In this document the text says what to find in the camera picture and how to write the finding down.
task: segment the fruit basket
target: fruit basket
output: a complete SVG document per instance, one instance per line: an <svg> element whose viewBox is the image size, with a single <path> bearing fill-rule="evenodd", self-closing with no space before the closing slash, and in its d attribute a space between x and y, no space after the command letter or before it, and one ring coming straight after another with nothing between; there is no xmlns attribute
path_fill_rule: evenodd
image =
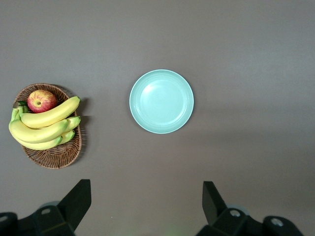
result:
<svg viewBox="0 0 315 236"><path fill-rule="evenodd" d="M22 89L16 96L13 106L18 101L27 101L28 96L38 89L47 90L53 93L57 98L58 105L70 98L62 88L56 85L37 83ZM77 113L74 111L70 117L76 115ZM33 150L22 146L23 151L30 160L35 162L37 165L48 169L60 169L69 166L78 158L82 149L82 133L80 126L77 126L74 131L75 136L73 139L65 144L46 150Z"/></svg>

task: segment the light blue plate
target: light blue plate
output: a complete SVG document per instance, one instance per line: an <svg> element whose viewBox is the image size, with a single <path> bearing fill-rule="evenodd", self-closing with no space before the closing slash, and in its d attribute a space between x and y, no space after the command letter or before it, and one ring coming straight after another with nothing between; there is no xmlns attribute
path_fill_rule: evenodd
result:
<svg viewBox="0 0 315 236"><path fill-rule="evenodd" d="M181 128L193 110L193 93L188 82L170 70L153 70L134 84L129 99L136 122L157 134Z"/></svg>

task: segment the apple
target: apple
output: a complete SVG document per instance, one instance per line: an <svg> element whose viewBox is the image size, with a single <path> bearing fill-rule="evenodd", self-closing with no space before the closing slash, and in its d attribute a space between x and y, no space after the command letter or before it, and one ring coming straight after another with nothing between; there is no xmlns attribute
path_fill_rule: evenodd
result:
<svg viewBox="0 0 315 236"><path fill-rule="evenodd" d="M57 106L57 98L50 91L39 89L28 96L28 107L34 113L48 111Z"/></svg>

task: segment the bunch of bananas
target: bunch of bananas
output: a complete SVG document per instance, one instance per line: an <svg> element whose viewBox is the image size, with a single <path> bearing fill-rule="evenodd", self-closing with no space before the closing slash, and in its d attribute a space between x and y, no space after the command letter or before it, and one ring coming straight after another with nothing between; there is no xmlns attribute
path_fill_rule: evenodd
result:
<svg viewBox="0 0 315 236"><path fill-rule="evenodd" d="M9 130L21 145L45 150L70 141L79 116L69 117L79 106L80 98L71 97L55 108L42 113L27 113L26 106L13 108Z"/></svg>

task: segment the banana stem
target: banana stem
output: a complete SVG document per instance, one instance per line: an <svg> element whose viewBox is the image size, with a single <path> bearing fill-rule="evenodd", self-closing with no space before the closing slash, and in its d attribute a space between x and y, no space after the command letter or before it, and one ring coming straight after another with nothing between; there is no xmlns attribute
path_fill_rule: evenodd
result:
<svg viewBox="0 0 315 236"><path fill-rule="evenodd" d="M28 106L23 106L23 113L28 113L29 111L30 110Z"/></svg>
<svg viewBox="0 0 315 236"><path fill-rule="evenodd" d="M17 108L13 108L12 114L11 114L11 121L10 121L10 122L12 122L12 121L15 120L16 115L17 115L18 113L19 113L19 110L18 110Z"/></svg>
<svg viewBox="0 0 315 236"><path fill-rule="evenodd" d="M22 115L23 115L23 113L24 113L24 107L19 106L19 107L18 107L18 110L19 110L19 115L20 115L20 117L22 117Z"/></svg>

